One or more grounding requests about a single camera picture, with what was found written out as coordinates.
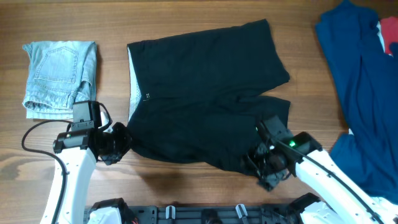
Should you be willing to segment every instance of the navy blue towel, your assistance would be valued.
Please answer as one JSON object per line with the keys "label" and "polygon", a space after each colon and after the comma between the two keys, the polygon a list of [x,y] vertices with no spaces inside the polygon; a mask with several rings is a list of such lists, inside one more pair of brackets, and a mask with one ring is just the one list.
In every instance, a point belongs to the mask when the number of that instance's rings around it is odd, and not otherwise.
{"label": "navy blue towel", "polygon": [[354,134],[331,157],[369,195],[398,203],[398,52],[383,52],[371,9],[343,1],[321,19],[318,39]]}

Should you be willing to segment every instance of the denim pocket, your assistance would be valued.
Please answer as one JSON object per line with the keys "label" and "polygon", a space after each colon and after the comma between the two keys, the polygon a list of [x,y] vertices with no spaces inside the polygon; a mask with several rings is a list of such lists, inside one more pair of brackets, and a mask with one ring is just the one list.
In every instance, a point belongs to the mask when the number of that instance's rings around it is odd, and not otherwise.
{"label": "denim pocket", "polygon": [[74,83],[76,80],[78,52],[69,47],[60,47],[45,54],[36,72],[35,79],[53,82]]}

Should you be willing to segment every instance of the wood grain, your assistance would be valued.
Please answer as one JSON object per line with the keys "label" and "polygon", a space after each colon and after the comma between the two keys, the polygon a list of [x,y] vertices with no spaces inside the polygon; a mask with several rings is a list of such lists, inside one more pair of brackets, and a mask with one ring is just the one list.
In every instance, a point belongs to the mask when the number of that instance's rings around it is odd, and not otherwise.
{"label": "wood grain", "polygon": [[[126,44],[266,18],[291,81],[265,94],[292,102],[289,128],[295,134],[308,131],[325,149],[347,130],[314,32],[320,14],[339,1],[16,2],[20,4],[0,4],[0,223],[38,223],[53,177],[53,160],[21,149],[22,135],[37,122],[25,119],[21,105],[29,66],[22,45],[32,41],[94,40],[98,44],[97,100],[107,106],[114,121],[127,124]],[[356,2],[375,8],[381,17],[393,15],[398,8],[397,1]],[[65,125],[40,129],[42,134],[32,133],[28,145],[51,151],[51,142]],[[258,205],[289,202],[307,192],[312,190],[297,179],[266,192],[255,178],[203,163],[152,161],[130,151],[116,165],[98,165],[87,205],[115,197],[130,205]]]}

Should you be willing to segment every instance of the dark clothing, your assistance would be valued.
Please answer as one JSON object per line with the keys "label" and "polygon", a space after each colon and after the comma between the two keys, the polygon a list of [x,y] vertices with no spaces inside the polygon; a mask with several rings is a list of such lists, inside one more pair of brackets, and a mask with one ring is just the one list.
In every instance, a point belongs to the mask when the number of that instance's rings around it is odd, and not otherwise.
{"label": "dark clothing", "polygon": [[339,168],[372,196],[398,203],[398,54],[385,54],[378,16],[344,1],[317,24],[347,124],[331,152]]}
{"label": "dark clothing", "polygon": [[142,94],[127,127],[144,157],[245,172],[256,118],[287,125],[290,102],[258,96],[289,80],[266,20],[127,47]]}

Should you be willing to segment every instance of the folded denim shorts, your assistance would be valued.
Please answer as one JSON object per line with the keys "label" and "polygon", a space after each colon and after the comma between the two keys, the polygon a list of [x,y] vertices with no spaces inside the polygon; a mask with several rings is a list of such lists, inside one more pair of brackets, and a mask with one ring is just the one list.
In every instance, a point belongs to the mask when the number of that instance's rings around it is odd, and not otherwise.
{"label": "folded denim shorts", "polygon": [[30,58],[22,102],[26,118],[72,118],[74,102],[95,100],[95,42],[42,41],[23,49]]}

